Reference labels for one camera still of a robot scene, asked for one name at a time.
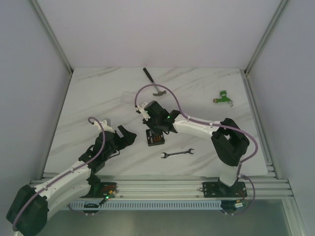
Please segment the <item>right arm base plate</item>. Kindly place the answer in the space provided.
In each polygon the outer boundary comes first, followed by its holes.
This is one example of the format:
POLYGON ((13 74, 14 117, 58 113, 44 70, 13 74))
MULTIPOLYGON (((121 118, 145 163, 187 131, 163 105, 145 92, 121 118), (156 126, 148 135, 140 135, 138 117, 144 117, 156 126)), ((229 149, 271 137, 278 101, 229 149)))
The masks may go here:
POLYGON ((205 198, 242 198, 247 197, 247 189, 244 182, 235 182, 231 187, 217 182, 203 182, 199 191, 205 198))

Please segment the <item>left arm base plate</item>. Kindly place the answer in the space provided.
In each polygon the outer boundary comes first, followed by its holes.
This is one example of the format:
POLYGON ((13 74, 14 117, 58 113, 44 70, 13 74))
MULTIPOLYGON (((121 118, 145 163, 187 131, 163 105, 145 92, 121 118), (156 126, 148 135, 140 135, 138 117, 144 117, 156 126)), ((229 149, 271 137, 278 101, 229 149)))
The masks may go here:
POLYGON ((109 195, 110 191, 115 191, 117 188, 116 182, 99 182, 92 184, 89 192, 80 198, 104 198, 109 195))

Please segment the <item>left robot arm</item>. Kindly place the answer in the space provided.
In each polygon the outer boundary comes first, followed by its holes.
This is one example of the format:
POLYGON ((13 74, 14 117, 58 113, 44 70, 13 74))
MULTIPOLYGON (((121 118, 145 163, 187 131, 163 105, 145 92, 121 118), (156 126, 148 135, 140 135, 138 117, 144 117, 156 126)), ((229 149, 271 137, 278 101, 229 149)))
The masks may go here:
POLYGON ((137 137, 121 125, 118 129, 122 136, 111 129, 100 132, 94 144, 66 171, 35 187, 28 184, 21 187, 6 214, 13 229, 24 236, 35 236, 54 214, 72 201, 102 197, 102 184, 96 173, 137 137))

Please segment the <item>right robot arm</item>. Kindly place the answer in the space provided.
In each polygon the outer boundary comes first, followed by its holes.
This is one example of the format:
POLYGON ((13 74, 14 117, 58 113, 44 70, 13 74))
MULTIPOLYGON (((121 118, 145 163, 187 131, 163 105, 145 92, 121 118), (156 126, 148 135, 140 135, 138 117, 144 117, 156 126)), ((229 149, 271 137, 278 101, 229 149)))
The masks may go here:
POLYGON ((136 106, 137 113, 143 116, 143 123, 156 135, 184 133, 212 142, 218 158, 222 162, 218 191, 229 196, 235 191, 237 172, 241 157, 250 144, 245 134, 229 118, 224 121, 201 121, 184 117, 178 110, 168 112, 156 101, 136 106))

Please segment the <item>black fuse box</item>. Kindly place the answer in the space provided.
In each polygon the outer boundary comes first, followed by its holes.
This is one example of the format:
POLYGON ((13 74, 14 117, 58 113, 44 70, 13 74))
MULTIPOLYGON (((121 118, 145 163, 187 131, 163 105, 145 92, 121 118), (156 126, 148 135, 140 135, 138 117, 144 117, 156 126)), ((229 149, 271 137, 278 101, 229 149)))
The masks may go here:
POLYGON ((147 144, 149 147, 165 144, 163 132, 159 131, 157 134, 155 134, 152 130, 147 129, 146 136, 147 136, 147 144))

